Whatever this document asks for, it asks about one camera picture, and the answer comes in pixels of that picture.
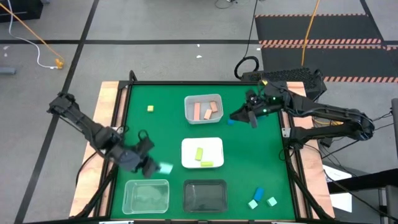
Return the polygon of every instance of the yellow-green block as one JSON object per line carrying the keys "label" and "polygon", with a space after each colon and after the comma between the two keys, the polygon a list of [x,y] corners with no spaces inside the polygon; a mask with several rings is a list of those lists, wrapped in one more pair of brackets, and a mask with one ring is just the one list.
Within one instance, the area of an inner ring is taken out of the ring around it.
{"label": "yellow-green block", "polygon": [[197,149],[197,154],[196,154],[196,156],[195,156],[195,160],[197,160],[197,161],[201,161],[201,156],[203,155],[203,149],[202,148],[198,148]]}
{"label": "yellow-green block", "polygon": [[147,111],[154,112],[154,105],[148,105]]}
{"label": "yellow-green block", "polygon": [[213,162],[200,162],[201,167],[212,167]]}

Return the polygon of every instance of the black and red striped mat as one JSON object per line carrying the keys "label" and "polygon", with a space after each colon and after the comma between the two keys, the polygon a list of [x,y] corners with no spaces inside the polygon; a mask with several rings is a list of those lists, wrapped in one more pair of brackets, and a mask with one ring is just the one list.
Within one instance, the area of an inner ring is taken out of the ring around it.
{"label": "black and red striped mat", "polygon": [[[311,15],[257,15],[265,71],[299,67]],[[398,83],[398,49],[386,45],[367,14],[320,14],[313,21],[305,66],[326,82]]]}

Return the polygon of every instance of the block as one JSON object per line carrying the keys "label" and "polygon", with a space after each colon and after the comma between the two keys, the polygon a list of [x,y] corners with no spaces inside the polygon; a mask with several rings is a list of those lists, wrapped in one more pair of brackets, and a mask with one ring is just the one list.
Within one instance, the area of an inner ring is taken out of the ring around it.
{"label": "block", "polygon": [[200,162],[201,167],[212,167],[213,162]]}
{"label": "block", "polygon": [[158,172],[161,174],[170,174],[172,172],[172,169],[173,169],[172,164],[168,164],[166,162],[161,162],[161,163],[159,163],[159,166],[160,166],[160,170]]}
{"label": "block", "polygon": [[210,116],[211,116],[211,109],[207,109],[204,118],[205,119],[210,119]]}
{"label": "block", "polygon": [[217,112],[218,111],[217,103],[215,101],[210,102],[210,107],[211,107],[212,112]]}
{"label": "block", "polygon": [[277,202],[276,202],[275,198],[272,197],[272,198],[267,200],[267,203],[268,203],[269,206],[272,207],[272,206],[276,205]]}
{"label": "block", "polygon": [[196,154],[196,156],[195,156],[195,160],[201,161],[201,155],[203,155],[203,149],[199,147],[199,148],[197,149],[197,154]]}
{"label": "block", "polygon": [[258,187],[256,189],[256,193],[254,193],[254,200],[257,202],[261,201],[261,198],[263,195],[264,195],[264,189],[261,187]]}
{"label": "block", "polygon": [[193,120],[194,121],[199,121],[200,120],[200,103],[195,103],[194,104]]}
{"label": "block", "polygon": [[154,112],[154,106],[148,105],[148,112]]}
{"label": "block", "polygon": [[251,209],[255,209],[256,207],[257,207],[257,202],[255,201],[255,200],[251,200],[250,202],[249,202],[249,207],[251,208]]}
{"label": "block", "polygon": [[231,120],[231,119],[228,119],[228,121],[227,121],[227,124],[228,125],[232,125],[232,124],[234,124],[235,123],[235,121],[234,120]]}

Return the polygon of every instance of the table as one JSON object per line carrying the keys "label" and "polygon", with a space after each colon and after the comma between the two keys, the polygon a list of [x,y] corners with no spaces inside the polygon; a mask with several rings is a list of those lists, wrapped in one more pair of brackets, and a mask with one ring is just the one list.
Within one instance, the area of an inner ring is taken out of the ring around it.
{"label": "table", "polygon": [[[226,124],[228,114],[242,105],[244,92],[251,86],[242,85],[239,82],[186,82],[184,85],[182,82],[174,83],[174,85],[165,85],[164,82],[137,82],[136,84],[138,83],[141,85],[134,85],[131,93],[122,88],[118,94],[118,86],[123,86],[123,84],[103,82],[93,119],[103,125],[110,125],[112,114],[115,113],[114,123],[116,126],[120,126],[124,118],[123,111],[128,111],[125,116],[127,118],[124,119],[126,125],[130,127],[130,131],[126,133],[126,144],[137,142],[138,130],[143,128],[148,130],[150,138],[155,142],[155,148],[150,152],[151,155],[159,161],[175,165],[170,176],[161,174],[153,176],[154,179],[167,179],[170,182],[170,207],[165,214],[123,214],[121,212],[123,183],[129,179],[142,177],[120,170],[114,188],[113,206],[108,211],[111,218],[294,220],[292,197],[298,198],[300,216],[306,217],[302,196],[301,194],[292,196],[285,162],[278,160],[278,153],[282,149],[278,114],[261,118],[257,129],[251,129],[250,125],[244,123],[235,123],[233,126]],[[302,83],[289,83],[289,88],[299,94],[305,92]],[[224,106],[223,119],[217,124],[189,125],[184,120],[183,109],[180,108],[181,104],[183,108],[183,98],[187,95],[206,93],[219,93],[223,99],[223,105],[228,105]],[[131,96],[129,99],[131,103],[128,103],[126,107],[128,110],[123,110],[126,96]],[[117,103],[118,110],[114,111],[116,100],[120,103]],[[155,111],[148,113],[147,105],[154,105]],[[295,118],[294,121],[296,126],[305,128],[312,126],[311,118]],[[223,140],[226,161],[224,165],[218,169],[204,172],[203,170],[183,168],[179,154],[181,140],[183,138],[215,136],[215,134]],[[247,141],[242,139],[250,139],[252,147],[247,147],[245,145]],[[308,144],[317,147],[316,141]],[[92,152],[88,145],[83,160]],[[308,189],[325,211],[333,216],[319,154],[313,149],[304,148],[301,150],[301,157]],[[97,189],[102,163],[102,158],[95,156],[82,170],[70,215],[78,213]],[[182,183],[185,179],[224,179],[227,181],[228,211],[211,215],[184,213],[182,210]],[[266,205],[263,205],[262,209],[250,210],[248,208],[247,203],[252,199],[256,187],[261,186],[266,189],[265,197],[275,197],[278,200],[278,207],[266,209]],[[106,191],[103,196],[103,206],[99,211],[100,215],[106,213],[108,195],[109,191]]]}

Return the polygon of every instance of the white cable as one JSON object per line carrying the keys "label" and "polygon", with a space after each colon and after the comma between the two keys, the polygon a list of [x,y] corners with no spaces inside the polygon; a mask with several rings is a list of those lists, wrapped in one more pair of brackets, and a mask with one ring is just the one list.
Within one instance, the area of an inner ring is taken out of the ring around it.
{"label": "white cable", "polygon": [[[7,0],[7,1],[8,1],[8,7],[9,7],[10,11],[11,11],[12,13],[14,13],[14,12],[12,11],[12,6],[11,6],[10,0]],[[38,46],[37,44],[35,44],[35,43],[33,43],[33,42],[29,41],[29,40],[23,39],[23,38],[21,38],[21,37],[16,37],[16,36],[14,36],[14,35],[11,33],[11,27],[12,27],[13,18],[14,18],[14,16],[11,15],[10,26],[8,27],[8,33],[11,35],[11,37],[17,38],[17,39],[19,39],[19,40],[26,41],[26,42],[28,42],[28,43],[34,45],[34,46],[37,48],[37,64],[38,64],[38,65],[40,65],[40,66],[43,67],[43,68],[56,69],[55,66],[45,66],[45,65],[42,65],[42,64],[39,62],[39,59],[40,59],[40,49],[39,49],[39,46]]]}

